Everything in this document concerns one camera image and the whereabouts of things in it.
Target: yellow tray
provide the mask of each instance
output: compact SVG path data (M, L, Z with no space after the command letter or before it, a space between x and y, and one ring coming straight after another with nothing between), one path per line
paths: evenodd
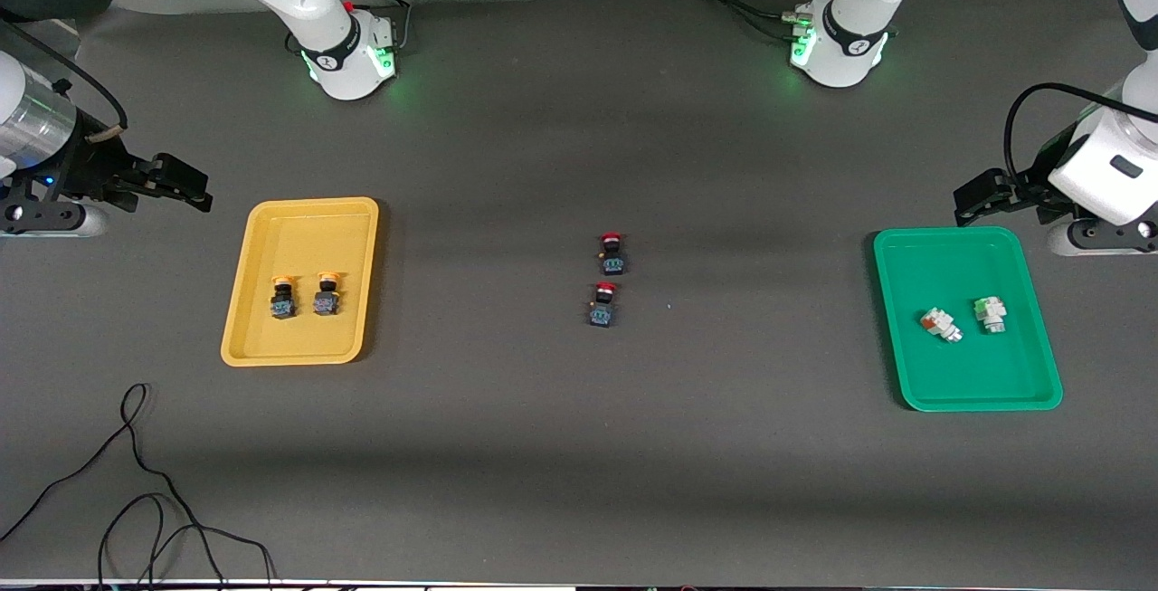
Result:
M221 359L234 367L338 365L358 356L366 327L378 203L367 196L286 199L249 212ZM317 273L342 276L336 315L314 314ZM294 279L298 314L270 314L274 276Z

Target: white switch component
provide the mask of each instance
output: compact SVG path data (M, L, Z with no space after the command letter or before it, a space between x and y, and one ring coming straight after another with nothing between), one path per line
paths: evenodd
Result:
M999 297L985 297L973 302L979 322L991 334L1005 333L1005 302Z
M946 342L960 342L962 337L961 329L953 324L953 316L940 308L933 308L925 313L921 318L921 326Z

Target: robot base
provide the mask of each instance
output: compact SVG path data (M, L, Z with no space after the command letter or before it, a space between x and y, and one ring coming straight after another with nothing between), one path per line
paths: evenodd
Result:
M804 2L804 5L797 6L796 10L801 14L811 14L814 19L821 19L828 1L831 0ZM843 89L859 83L860 80L865 79L865 75L868 75L870 68L880 64L880 53L886 42L888 42L887 34L875 46L868 48L864 54L848 56L844 54L841 44L828 35L823 23L814 23L804 38L804 43L793 45L789 64L806 72L820 85Z
M378 19L368 10L350 14L359 25L359 44L338 71L324 71L310 63L309 76L331 99L356 101L371 95L395 74L394 30L389 19Z

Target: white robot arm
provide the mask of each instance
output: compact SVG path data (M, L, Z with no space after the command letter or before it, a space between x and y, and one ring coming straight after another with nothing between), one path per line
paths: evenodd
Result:
M1158 0L1119 0L1146 59L1108 97L1070 85L1034 85L1010 108L1006 170L990 169L954 192L957 222L1038 207L1042 224L1071 216L1050 231L1049 245L1067 254L1158 253ZM1073 124L1038 151L1017 173L1010 155L1018 108L1040 90L1092 101Z
M857 85L880 61L886 27L902 0L812 0L797 7L814 29L790 64L826 87Z
M342 0L258 1L293 31L310 76L331 97L362 99L394 76L394 31L388 19L352 9Z
M108 226L101 202L133 212L140 196L164 196L207 212L208 177L171 154L138 159L120 140L127 116L111 93L21 28L45 19L93 16L111 0L0 0L0 23L65 64L117 110L109 127L66 97L66 80L49 82L0 51L0 238L89 238Z

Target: green led light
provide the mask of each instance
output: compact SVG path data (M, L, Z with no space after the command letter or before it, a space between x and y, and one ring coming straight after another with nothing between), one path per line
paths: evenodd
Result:
M888 31L885 31L885 35L882 35L882 37L880 38L880 48L877 48L877 56L872 58L872 66L877 66L877 64L880 64L880 56L885 53L886 42L888 42Z
M366 52L371 56L371 63L374 65L374 71L378 71L378 75L383 76L383 79L394 75L394 54L389 48L366 46Z
M314 64L309 63L309 58L306 56L306 51L301 52L301 59L306 63L306 68L309 68L309 79L317 82L317 72L314 72Z
M792 63L797 66L805 66L812 56L812 48L816 45L816 30L809 28L808 34L797 39L797 48L792 50Z

